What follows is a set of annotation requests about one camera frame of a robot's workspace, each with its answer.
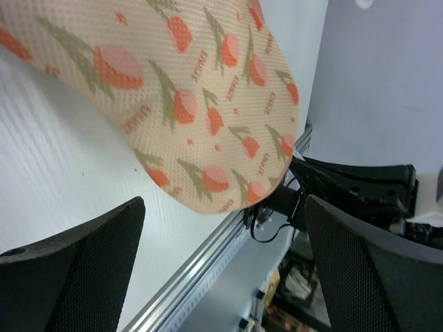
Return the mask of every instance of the black plastic part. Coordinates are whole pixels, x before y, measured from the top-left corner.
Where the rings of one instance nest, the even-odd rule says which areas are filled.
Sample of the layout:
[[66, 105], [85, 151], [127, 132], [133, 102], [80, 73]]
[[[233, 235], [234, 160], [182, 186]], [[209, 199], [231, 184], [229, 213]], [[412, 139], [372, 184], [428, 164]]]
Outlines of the black plastic part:
[[240, 319], [240, 322], [238, 323], [238, 327], [241, 329], [245, 329], [246, 327], [248, 327], [249, 322], [247, 320], [245, 320], [244, 318]]
[[414, 215], [418, 181], [412, 165], [359, 167], [293, 158], [290, 170], [306, 195], [377, 227]]
[[144, 218], [138, 197], [0, 255], [0, 331], [115, 331]]
[[443, 228], [423, 223], [406, 222], [403, 237], [424, 246], [443, 250]]
[[439, 201], [443, 196], [443, 168], [440, 170], [438, 174], [437, 180], [437, 196], [435, 197], [435, 201]]
[[259, 290], [259, 291], [257, 292], [257, 294], [255, 294], [255, 298], [258, 299], [258, 300], [260, 300], [260, 301], [262, 301], [262, 300], [264, 299], [265, 296], [266, 296], [266, 294], [263, 293], [261, 290]]
[[254, 220], [254, 211], [253, 208], [248, 207], [243, 210], [243, 224], [248, 230], [252, 226], [252, 222]]
[[299, 192], [284, 185], [279, 185], [274, 192], [264, 200], [263, 206], [285, 216], [289, 216], [299, 196]]

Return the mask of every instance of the black bracket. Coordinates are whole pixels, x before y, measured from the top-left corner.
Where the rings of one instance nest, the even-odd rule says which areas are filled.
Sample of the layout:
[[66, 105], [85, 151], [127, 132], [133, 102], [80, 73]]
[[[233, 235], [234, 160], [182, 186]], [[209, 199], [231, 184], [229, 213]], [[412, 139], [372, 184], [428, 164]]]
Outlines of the black bracket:
[[260, 205], [288, 216], [301, 231], [310, 194], [383, 229], [414, 216], [419, 183], [412, 165], [362, 167], [292, 158], [289, 169], [301, 190], [281, 185]]

